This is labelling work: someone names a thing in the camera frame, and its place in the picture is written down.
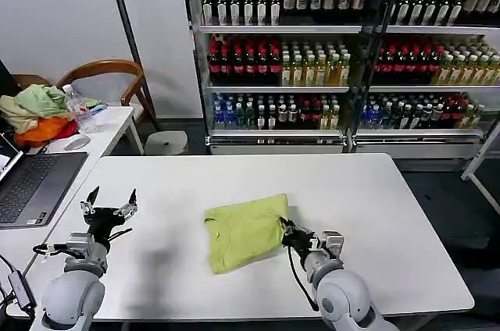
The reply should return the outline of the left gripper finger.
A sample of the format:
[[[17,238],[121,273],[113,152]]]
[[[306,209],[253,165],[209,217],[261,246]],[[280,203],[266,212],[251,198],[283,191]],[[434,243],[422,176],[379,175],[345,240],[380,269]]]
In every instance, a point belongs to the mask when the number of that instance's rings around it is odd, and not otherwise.
[[[133,189],[128,202],[113,212],[123,218],[131,218],[138,211],[136,189]]]
[[[94,203],[98,196],[99,187],[96,187],[93,191],[91,191],[87,198],[84,201],[80,202],[80,208],[84,215],[94,214]]]

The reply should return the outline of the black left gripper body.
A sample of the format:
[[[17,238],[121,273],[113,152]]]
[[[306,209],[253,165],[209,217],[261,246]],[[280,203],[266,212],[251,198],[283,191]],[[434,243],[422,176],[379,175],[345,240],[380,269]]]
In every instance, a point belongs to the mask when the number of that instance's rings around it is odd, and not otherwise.
[[[110,248],[110,242],[132,229],[128,228],[118,232],[113,232],[113,229],[122,226],[130,218],[123,218],[114,215],[113,212],[118,208],[95,208],[94,214],[84,215],[84,221],[88,224],[87,232],[94,237],[96,243],[101,244],[105,248]]]

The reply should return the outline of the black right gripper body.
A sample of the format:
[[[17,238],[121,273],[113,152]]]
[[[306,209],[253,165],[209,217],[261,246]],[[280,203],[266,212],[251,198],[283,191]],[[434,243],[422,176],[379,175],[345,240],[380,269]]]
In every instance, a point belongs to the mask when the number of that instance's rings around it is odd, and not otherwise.
[[[312,249],[311,239],[314,238],[315,233],[313,231],[295,225],[293,233],[283,235],[282,245],[293,249],[300,258],[306,258]]]

